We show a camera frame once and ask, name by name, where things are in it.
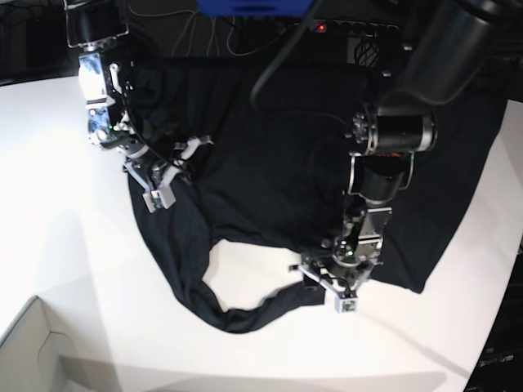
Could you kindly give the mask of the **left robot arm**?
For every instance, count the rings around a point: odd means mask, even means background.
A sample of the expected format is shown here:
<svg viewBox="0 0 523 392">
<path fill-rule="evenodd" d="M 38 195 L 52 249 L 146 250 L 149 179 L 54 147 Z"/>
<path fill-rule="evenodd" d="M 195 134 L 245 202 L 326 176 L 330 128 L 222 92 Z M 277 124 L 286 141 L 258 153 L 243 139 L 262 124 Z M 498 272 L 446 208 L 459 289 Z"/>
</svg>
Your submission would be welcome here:
<svg viewBox="0 0 523 392">
<path fill-rule="evenodd" d="M 404 287 L 423 289 L 476 187 L 468 180 L 458 196 L 457 170 L 436 145 L 436 110 L 463 92 L 521 10 L 519 1 L 440 2 L 420 39 L 407 42 L 355 104 L 342 228 L 324 251 L 296 265 L 305 288 L 354 301 L 392 262 Z"/>
</svg>

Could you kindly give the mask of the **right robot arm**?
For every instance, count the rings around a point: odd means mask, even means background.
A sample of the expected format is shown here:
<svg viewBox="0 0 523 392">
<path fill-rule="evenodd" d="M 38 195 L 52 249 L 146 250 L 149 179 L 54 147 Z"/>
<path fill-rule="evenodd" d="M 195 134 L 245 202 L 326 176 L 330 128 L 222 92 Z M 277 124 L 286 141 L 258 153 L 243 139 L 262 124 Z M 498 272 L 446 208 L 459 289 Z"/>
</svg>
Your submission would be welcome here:
<svg viewBox="0 0 523 392">
<path fill-rule="evenodd" d="M 143 189 L 150 211 L 176 201 L 172 182 L 190 180 L 191 157 L 210 136 L 190 124 L 183 82 L 147 38 L 131 35 L 116 1 L 66 1 L 67 43 L 81 49 L 78 80 L 86 101 L 87 134 L 123 156 L 123 170 Z"/>
</svg>

